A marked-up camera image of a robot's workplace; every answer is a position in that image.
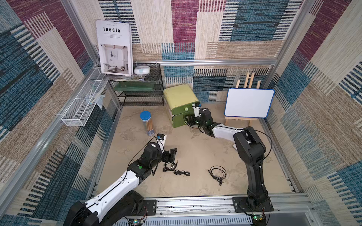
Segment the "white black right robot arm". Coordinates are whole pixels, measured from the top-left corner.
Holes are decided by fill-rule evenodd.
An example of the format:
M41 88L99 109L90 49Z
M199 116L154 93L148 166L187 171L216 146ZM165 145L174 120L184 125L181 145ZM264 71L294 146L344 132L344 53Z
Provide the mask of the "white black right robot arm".
M234 128L214 122L208 108L194 108L194 114L184 116L189 126L197 126L203 133L234 143L240 159L245 163L248 176L246 197L233 198L236 212L251 215L255 212L273 212L274 208L264 183L263 163L266 147L253 127Z

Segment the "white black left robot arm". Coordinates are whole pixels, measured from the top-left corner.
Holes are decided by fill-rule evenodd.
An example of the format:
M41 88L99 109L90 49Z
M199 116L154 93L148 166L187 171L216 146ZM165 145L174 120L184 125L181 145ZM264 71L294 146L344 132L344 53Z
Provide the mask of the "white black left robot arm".
M149 142L116 182L92 199L73 204L63 225L112 226L123 217L141 214L144 197L134 189L155 174L160 162L173 163L176 153L176 148L164 150L163 141Z

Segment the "green drawer cabinet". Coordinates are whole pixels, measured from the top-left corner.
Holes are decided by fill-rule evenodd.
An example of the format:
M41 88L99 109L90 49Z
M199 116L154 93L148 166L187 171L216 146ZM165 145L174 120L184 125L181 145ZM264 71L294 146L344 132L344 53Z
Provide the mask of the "green drawer cabinet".
M192 106L199 103L191 87L188 84L181 84L164 89L163 94L172 127L186 125L184 117L194 115Z

